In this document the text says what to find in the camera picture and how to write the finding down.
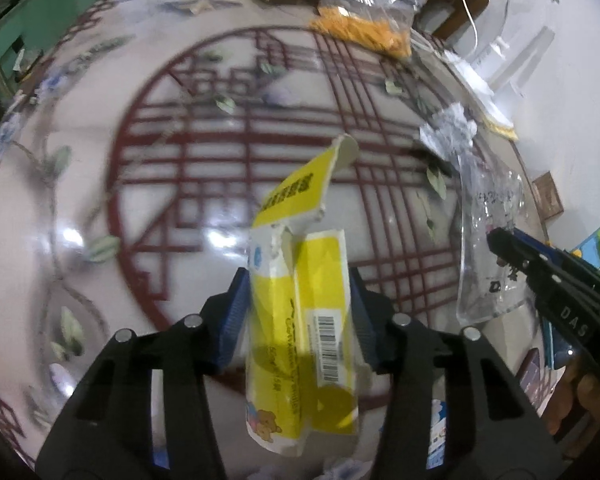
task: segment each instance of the plastic bag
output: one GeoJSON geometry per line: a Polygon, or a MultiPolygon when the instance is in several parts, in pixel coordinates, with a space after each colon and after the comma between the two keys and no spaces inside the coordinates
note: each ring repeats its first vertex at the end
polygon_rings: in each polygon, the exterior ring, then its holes
{"type": "Polygon", "coordinates": [[[394,57],[411,55],[410,30],[427,0],[320,0],[314,28],[394,57]]]}
{"type": "Polygon", "coordinates": [[[525,302],[523,275],[497,264],[487,244],[496,227],[512,228],[522,208],[521,177],[486,145],[474,149],[477,125],[461,104],[435,114],[420,129],[420,140],[460,174],[461,268],[456,314],[462,326],[506,314],[525,302]]]}
{"type": "Polygon", "coordinates": [[[315,480],[363,480],[368,478],[373,462],[360,462],[352,458],[325,460],[324,473],[315,480]]]}

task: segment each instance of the orange food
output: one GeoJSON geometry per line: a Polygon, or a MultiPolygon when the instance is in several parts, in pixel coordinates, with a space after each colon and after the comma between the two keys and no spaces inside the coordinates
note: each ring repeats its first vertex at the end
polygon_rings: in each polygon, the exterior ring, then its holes
{"type": "Polygon", "coordinates": [[[409,30],[397,32],[387,20],[372,22],[355,16],[343,16],[334,7],[320,7],[320,18],[310,23],[310,27],[322,34],[329,34],[344,41],[360,45],[398,59],[411,55],[411,33],[409,30]]]}

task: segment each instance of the metal screw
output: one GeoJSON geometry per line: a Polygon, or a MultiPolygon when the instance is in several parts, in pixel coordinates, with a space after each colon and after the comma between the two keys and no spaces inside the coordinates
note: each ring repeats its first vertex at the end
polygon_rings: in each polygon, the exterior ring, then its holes
{"type": "Polygon", "coordinates": [[[464,330],[462,330],[462,334],[469,341],[478,341],[480,339],[480,331],[475,326],[468,326],[464,330]]]}
{"type": "Polygon", "coordinates": [[[202,323],[202,318],[198,314],[189,314],[184,319],[184,326],[187,328],[198,328],[199,326],[202,326],[202,323]]]}
{"type": "Polygon", "coordinates": [[[392,317],[392,321],[397,326],[404,327],[409,325],[409,323],[411,322],[411,317],[409,317],[408,314],[405,314],[403,312],[398,312],[397,314],[394,314],[394,316],[392,317]]]}
{"type": "Polygon", "coordinates": [[[134,333],[129,328],[121,328],[115,334],[116,341],[119,343],[126,343],[134,336],[134,333]]]}

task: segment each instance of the cartoon bear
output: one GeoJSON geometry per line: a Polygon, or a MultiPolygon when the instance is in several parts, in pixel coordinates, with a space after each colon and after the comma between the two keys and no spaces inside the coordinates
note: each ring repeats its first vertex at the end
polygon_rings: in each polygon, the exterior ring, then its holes
{"type": "Polygon", "coordinates": [[[258,421],[254,431],[265,442],[273,442],[271,433],[282,433],[282,428],[276,424],[275,413],[258,410],[258,421]]]}

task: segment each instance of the yellow snack wrapper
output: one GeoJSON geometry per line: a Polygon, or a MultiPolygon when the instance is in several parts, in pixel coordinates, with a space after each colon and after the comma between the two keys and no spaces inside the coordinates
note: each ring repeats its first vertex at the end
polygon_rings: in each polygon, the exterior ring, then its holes
{"type": "Polygon", "coordinates": [[[247,429],[287,456],[311,429],[357,429],[344,232],[305,235],[331,175],[357,155],[352,137],[335,139],[267,196],[251,229],[247,429]]]}
{"type": "Polygon", "coordinates": [[[343,15],[337,7],[319,7],[320,18],[309,27],[343,41],[353,41],[369,50],[397,59],[411,56],[411,31],[394,30],[387,20],[372,22],[358,16],[343,15]]]}

